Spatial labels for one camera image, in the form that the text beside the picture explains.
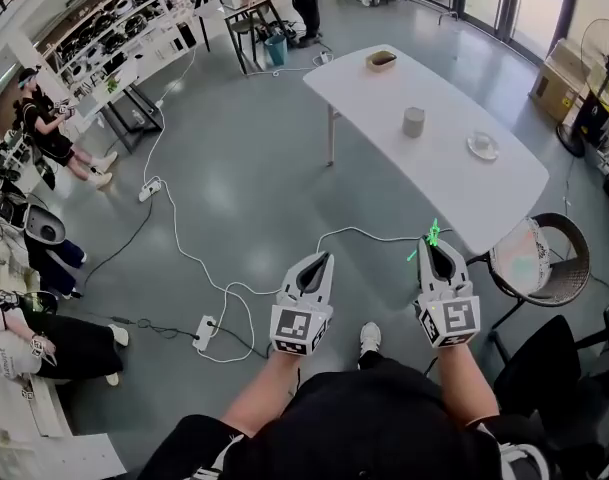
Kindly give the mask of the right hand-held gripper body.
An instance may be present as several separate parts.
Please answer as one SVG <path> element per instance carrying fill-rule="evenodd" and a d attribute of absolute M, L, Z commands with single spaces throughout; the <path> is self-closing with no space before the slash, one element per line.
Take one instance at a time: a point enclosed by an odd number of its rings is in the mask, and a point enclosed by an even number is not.
<path fill-rule="evenodd" d="M 455 288 L 421 293 L 416 314 L 434 349 L 467 344 L 481 330 L 479 297 L 473 294 L 470 281 Z"/>

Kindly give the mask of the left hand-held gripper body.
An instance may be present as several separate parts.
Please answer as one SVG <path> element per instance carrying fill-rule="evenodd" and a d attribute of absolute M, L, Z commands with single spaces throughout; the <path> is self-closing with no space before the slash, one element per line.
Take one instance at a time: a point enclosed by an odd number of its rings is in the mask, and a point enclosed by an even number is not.
<path fill-rule="evenodd" d="M 281 289 L 272 306 L 269 337 L 273 349 L 298 356 L 310 356 L 329 328 L 333 308 L 331 288 L 295 294 Z"/>

